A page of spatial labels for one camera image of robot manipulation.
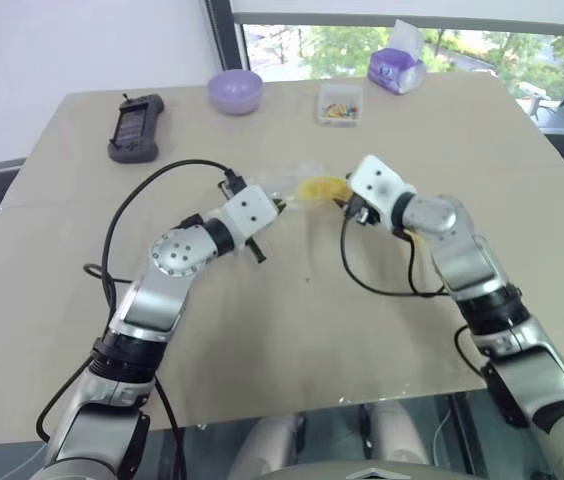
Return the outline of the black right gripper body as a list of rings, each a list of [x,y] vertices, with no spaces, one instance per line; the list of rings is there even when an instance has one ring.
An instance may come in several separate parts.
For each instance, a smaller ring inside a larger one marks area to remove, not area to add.
[[[344,227],[351,221],[355,221],[360,225],[379,225],[381,223],[378,211],[356,193],[352,193],[344,203],[343,214]]]

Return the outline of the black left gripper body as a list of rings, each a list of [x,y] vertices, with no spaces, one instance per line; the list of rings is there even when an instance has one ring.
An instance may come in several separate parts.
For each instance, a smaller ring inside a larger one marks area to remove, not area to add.
[[[266,255],[260,249],[259,245],[256,243],[253,237],[248,238],[245,242],[245,245],[250,249],[258,264],[261,264],[267,260]]]

